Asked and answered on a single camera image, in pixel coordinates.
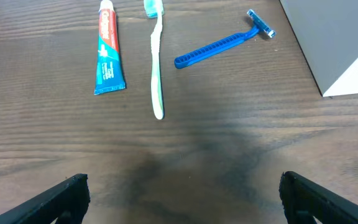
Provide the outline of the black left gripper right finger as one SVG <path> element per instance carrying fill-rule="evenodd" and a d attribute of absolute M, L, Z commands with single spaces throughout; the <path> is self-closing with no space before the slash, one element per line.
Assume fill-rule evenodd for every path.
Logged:
<path fill-rule="evenodd" d="M 296 172 L 282 174 L 279 193 L 288 224 L 358 224 L 358 205 Z"/>

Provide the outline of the red teal toothpaste tube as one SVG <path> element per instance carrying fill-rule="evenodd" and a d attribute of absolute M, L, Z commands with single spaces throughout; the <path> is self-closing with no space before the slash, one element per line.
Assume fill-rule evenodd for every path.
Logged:
<path fill-rule="evenodd" d="M 125 88 L 116 12 L 111 0 L 102 0 L 99 7 L 98 59 L 94 94 L 101 95 Z"/>

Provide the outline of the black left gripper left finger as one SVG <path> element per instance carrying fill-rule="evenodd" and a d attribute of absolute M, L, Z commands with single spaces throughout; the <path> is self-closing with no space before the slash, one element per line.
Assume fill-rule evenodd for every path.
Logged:
<path fill-rule="evenodd" d="M 81 223 L 88 211 L 88 176 L 76 174 L 0 215 L 0 224 Z"/>

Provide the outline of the green white toothbrush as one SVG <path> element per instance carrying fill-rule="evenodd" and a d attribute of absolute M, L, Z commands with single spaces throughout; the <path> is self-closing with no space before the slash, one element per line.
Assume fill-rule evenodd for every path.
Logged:
<path fill-rule="evenodd" d="M 150 92 L 152 108 L 157 119 L 164 118 L 162 82 L 160 74 L 160 42 L 163 30 L 163 2 L 162 0 L 144 0 L 144 9 L 149 19 L 156 18 L 157 22 L 150 35 L 150 48 L 152 54 L 152 71 Z"/>

